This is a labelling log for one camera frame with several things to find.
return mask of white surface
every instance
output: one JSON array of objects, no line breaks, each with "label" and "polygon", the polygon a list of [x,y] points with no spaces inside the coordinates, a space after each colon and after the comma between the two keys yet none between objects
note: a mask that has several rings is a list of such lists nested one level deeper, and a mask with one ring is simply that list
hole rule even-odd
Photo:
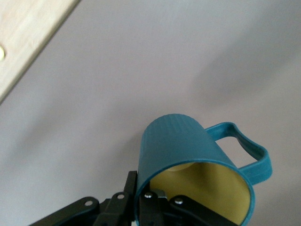
[{"label": "white surface", "polygon": [[232,121],[266,147],[274,173],[254,186],[249,225],[301,225],[300,12],[299,0],[83,0],[0,106],[0,225],[122,190],[143,130],[167,113]]}]

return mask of blue handle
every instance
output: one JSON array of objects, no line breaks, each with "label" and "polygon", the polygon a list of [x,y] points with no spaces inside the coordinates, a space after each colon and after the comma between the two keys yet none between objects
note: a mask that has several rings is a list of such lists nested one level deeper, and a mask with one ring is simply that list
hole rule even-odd
[{"label": "blue handle", "polygon": [[235,137],[240,145],[257,161],[239,168],[252,185],[267,180],[272,175],[272,166],[268,151],[243,135],[232,122],[223,122],[206,129],[214,141],[224,137]]}]

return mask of wooden board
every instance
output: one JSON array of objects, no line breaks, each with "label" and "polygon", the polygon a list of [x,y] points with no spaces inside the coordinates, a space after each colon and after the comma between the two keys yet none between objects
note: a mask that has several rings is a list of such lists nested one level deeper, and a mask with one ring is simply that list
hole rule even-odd
[{"label": "wooden board", "polygon": [[0,0],[0,103],[79,1]]}]

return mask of mug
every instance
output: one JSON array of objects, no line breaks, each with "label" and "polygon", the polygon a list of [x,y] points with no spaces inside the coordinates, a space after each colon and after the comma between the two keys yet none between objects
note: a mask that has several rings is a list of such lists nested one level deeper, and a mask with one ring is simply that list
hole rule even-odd
[{"label": "mug", "polygon": [[[216,140],[235,137],[257,161],[237,168]],[[267,150],[245,137],[232,122],[204,129],[183,114],[154,120],[144,131],[135,194],[135,219],[142,190],[163,190],[167,199],[186,195],[237,225],[246,225],[254,210],[253,185],[272,174]]]}]

